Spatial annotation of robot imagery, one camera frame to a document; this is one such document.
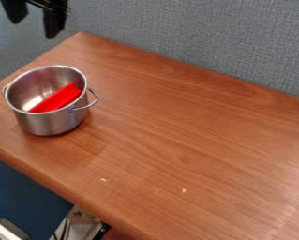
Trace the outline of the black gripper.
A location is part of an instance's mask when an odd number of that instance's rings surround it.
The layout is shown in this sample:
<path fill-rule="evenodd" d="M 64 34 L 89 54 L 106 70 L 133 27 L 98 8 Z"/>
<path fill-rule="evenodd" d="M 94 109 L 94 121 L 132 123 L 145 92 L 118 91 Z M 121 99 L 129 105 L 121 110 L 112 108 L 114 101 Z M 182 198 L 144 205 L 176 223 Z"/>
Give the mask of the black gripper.
<path fill-rule="evenodd" d="M 43 9 L 42 22 L 46 39 L 53 39 L 65 28 L 69 14 L 68 1 L 69 0 L 0 0 L 9 21 L 13 24 L 19 23 L 29 14 L 26 2 Z"/>

